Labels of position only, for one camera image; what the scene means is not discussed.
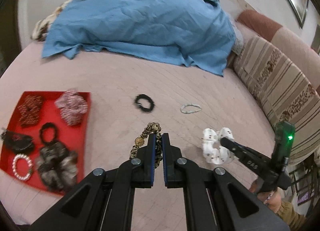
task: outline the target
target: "red box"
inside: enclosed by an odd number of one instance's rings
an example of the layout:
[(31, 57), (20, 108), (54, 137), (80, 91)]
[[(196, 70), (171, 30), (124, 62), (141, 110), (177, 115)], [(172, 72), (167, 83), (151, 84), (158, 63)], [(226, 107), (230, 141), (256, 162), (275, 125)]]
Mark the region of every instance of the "red box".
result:
[[(79, 94), (86, 100), (88, 103), (88, 111), (83, 116), (83, 120), (80, 124), (74, 126), (68, 126), (64, 119), (60, 116), (60, 109), (58, 109), (54, 102), (57, 100), (63, 92), (51, 92), (51, 91), (26, 91), (23, 92), (20, 100), (18, 101), (11, 119), (9, 121), (7, 129), (13, 132), (22, 133), (30, 135), (33, 137), (33, 143), (35, 145), (34, 151), (28, 156), (33, 162), (33, 174), (30, 179), (27, 181), (22, 181), (23, 183), (28, 184), (31, 187), (35, 187), (44, 191), (48, 191), (47, 187), (42, 183), (38, 172), (35, 170), (35, 159), (39, 157), (39, 149), (43, 147), (40, 138), (39, 130), (42, 125), (47, 122), (54, 123), (58, 128), (58, 140), (66, 145), (69, 150), (74, 150), (78, 153), (78, 175), (77, 182), (79, 183), (84, 177), (84, 142), (85, 134), (87, 129), (88, 115), (90, 111), (91, 99), (89, 92), (79, 92)], [(22, 128), (19, 123), (20, 112), (18, 106), (24, 103), (24, 99), (28, 95), (39, 95), (43, 97), (43, 105), (40, 110), (40, 120), (37, 125), (28, 126)], [(2, 146), (1, 157), (0, 157), (0, 168), (5, 171), (7, 174), (15, 178), (12, 172), (12, 162), (15, 154), (8, 150), (4, 145)], [(17, 162), (17, 172), (24, 176), (28, 172), (28, 165), (25, 160), (18, 160)]]

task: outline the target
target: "gold bead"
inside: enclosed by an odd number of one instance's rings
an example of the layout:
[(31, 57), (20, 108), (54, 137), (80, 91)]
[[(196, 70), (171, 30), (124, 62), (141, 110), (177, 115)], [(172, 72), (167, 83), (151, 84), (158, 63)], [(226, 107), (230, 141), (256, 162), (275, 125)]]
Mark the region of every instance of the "gold bead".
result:
[(144, 138), (142, 138), (141, 136), (137, 137), (134, 140), (134, 144), (138, 147), (143, 146), (144, 145)]

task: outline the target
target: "blue blanket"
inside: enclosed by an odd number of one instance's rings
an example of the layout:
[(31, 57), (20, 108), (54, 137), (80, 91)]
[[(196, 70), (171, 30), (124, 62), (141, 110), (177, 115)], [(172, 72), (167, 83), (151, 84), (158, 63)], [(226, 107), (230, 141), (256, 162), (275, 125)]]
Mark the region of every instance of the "blue blanket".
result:
[(73, 0), (52, 24), (42, 56), (72, 59), (81, 47), (105, 48), (222, 76), (235, 39), (219, 0)]

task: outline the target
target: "striped pillow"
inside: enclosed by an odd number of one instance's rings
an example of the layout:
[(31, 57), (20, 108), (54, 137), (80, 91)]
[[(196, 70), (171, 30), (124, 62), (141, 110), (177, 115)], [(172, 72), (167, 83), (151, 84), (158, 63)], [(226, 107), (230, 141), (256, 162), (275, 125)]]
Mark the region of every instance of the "striped pillow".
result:
[(234, 68), (273, 127), (282, 119), (295, 125), (290, 164), (312, 154), (320, 145), (320, 97), (301, 70), (257, 35), (236, 58)]

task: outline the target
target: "metal screw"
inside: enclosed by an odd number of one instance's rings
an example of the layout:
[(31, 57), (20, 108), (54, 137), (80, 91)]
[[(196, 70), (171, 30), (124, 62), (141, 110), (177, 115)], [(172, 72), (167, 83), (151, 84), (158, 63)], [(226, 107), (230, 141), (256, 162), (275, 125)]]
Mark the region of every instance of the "metal screw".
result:
[(139, 165), (141, 163), (141, 160), (139, 158), (134, 158), (131, 160), (131, 163), (133, 165)]
[(187, 163), (187, 159), (186, 158), (179, 158), (179, 159), (177, 159), (177, 163), (178, 164), (186, 164)]
[(96, 168), (96, 169), (93, 170), (93, 175), (95, 175), (95, 176), (100, 176), (100, 175), (103, 174), (103, 172), (104, 172), (104, 169), (102, 169), (102, 168)]
[(221, 167), (216, 168), (214, 171), (215, 171), (216, 174), (218, 174), (218, 175), (224, 175), (224, 174), (226, 173), (226, 170), (225, 170), (224, 168), (221, 168)]

